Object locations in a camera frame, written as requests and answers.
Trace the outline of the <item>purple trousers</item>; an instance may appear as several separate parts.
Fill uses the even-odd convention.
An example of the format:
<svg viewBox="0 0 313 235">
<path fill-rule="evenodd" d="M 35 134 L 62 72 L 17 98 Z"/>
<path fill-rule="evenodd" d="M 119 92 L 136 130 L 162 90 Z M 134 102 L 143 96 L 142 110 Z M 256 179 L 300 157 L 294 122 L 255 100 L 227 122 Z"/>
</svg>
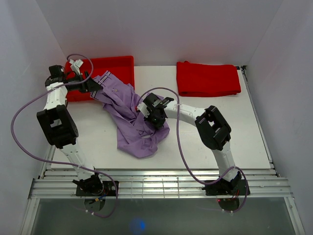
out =
<svg viewBox="0 0 313 235">
<path fill-rule="evenodd" d="M 147 158 L 157 152 L 157 145 L 170 132 L 167 123 L 161 129 L 155 129 L 144 120 L 144 115 L 135 110 L 140 96 L 131 84 L 124 84 L 110 71 L 98 75 L 94 81 L 102 90 L 92 92 L 90 96 L 103 103 L 103 109 L 109 112 L 117 126 L 117 149 L 138 159 Z"/>
</svg>

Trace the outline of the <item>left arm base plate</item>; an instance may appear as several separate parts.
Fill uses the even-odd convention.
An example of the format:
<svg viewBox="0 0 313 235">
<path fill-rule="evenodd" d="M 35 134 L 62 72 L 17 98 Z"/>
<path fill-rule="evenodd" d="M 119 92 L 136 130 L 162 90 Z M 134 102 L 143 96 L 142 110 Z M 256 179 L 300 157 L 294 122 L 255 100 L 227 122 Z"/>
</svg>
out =
<svg viewBox="0 0 313 235">
<path fill-rule="evenodd" d="M 102 181 L 102 183 L 84 183 L 84 186 L 76 184 L 75 195 L 79 197 L 116 196 L 119 189 L 119 181 Z"/>
</svg>

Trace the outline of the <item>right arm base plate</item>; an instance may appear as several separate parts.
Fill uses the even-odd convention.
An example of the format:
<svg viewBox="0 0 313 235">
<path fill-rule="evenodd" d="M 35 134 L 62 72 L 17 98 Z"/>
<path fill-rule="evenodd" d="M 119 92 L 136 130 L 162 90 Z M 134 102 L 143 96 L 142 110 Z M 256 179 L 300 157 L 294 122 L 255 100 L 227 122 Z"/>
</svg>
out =
<svg viewBox="0 0 313 235">
<path fill-rule="evenodd" d="M 232 184 L 226 180 L 220 180 L 217 183 L 211 185 L 205 185 L 202 187 L 202 190 L 205 191 L 207 196 L 217 196 L 217 195 L 250 195 L 250 189 L 246 186 L 246 181 L 240 179 L 238 182 Z"/>
</svg>

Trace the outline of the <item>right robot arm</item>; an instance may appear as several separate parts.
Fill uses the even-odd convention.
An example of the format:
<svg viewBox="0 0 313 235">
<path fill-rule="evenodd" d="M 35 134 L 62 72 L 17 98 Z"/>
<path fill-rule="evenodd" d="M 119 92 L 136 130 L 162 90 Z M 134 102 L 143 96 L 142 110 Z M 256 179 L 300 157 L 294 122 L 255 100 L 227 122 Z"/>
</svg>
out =
<svg viewBox="0 0 313 235">
<path fill-rule="evenodd" d="M 217 107 L 192 107 L 181 104 L 178 99 L 160 99 L 150 93 L 137 105 L 137 111 L 155 129 L 162 128 L 168 118 L 196 127 L 202 143 L 212 151 L 219 170 L 219 177 L 214 181 L 201 181 L 193 173 L 190 174 L 204 186 L 208 195 L 232 195 L 245 189 L 245 182 L 230 149 L 231 127 Z"/>
</svg>

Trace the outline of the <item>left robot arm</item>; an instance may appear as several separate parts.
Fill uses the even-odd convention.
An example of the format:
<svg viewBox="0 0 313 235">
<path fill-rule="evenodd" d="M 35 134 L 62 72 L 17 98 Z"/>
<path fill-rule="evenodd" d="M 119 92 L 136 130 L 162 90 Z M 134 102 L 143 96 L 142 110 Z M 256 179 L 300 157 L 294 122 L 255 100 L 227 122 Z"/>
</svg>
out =
<svg viewBox="0 0 313 235">
<path fill-rule="evenodd" d="M 103 195 L 104 184 L 99 174 L 84 169 L 94 167 L 78 144 L 78 129 L 66 107 L 68 91 L 97 92 L 102 86 L 91 78 L 82 84 L 72 85 L 83 81 L 83 75 L 75 73 L 73 78 L 67 79 L 60 65 L 50 66 L 49 72 L 50 77 L 45 81 L 46 89 L 49 91 L 46 105 L 37 113 L 40 127 L 48 143 L 59 149 L 69 162 L 74 164 L 73 168 L 78 176 L 78 180 L 73 180 L 74 184 L 88 195 Z"/>
</svg>

